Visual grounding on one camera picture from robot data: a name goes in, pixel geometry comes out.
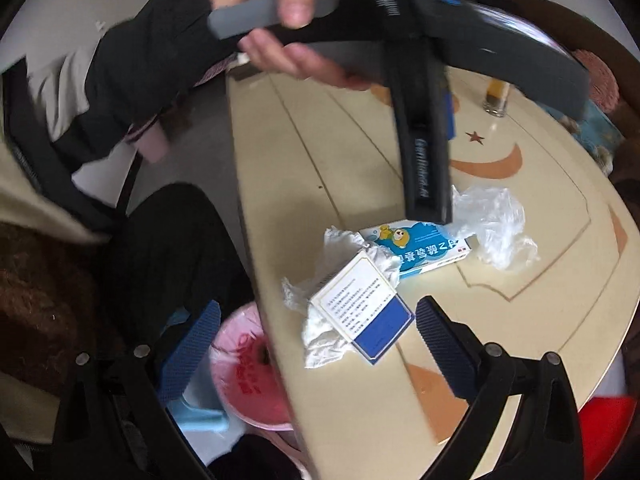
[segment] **orange crescent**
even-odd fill
[[[622,227],[622,222],[616,212],[609,206],[609,214],[611,215],[611,223],[613,224],[613,234],[616,235],[616,244],[618,245],[618,256],[622,256],[622,251],[625,250],[626,243],[629,240],[629,236],[626,234],[625,228]]]
[[[450,160],[449,165],[462,173],[479,178],[502,179],[509,178],[520,171],[522,167],[522,152],[515,144],[511,153],[505,158],[493,162],[465,162],[463,160]]]
[[[418,402],[440,444],[456,430],[468,404],[453,395],[443,376],[425,368],[405,363]]]

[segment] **pink plastic bag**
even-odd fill
[[[211,377],[220,399],[245,422],[271,431],[292,430],[287,399],[267,352],[255,303],[234,312],[210,349]]]

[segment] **hand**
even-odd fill
[[[216,7],[233,5],[245,0],[214,0]],[[278,0],[282,24],[301,28],[313,18],[314,0]],[[313,78],[338,88],[366,90],[370,83],[356,75],[349,75],[337,63],[326,59],[301,43],[282,44],[273,34],[256,28],[239,41],[251,62],[265,72],[284,72],[299,79]]]

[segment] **black pants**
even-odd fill
[[[196,317],[215,300],[224,320],[254,298],[216,209],[190,184],[163,187],[132,213],[106,248],[100,286],[102,309],[129,347],[157,342],[180,308]],[[209,469],[217,480],[300,478],[287,456],[255,435]]]

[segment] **blue medicine box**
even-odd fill
[[[360,234],[400,256],[401,280],[452,264],[471,252],[466,240],[453,240],[442,226],[428,222],[401,220],[363,229]]]

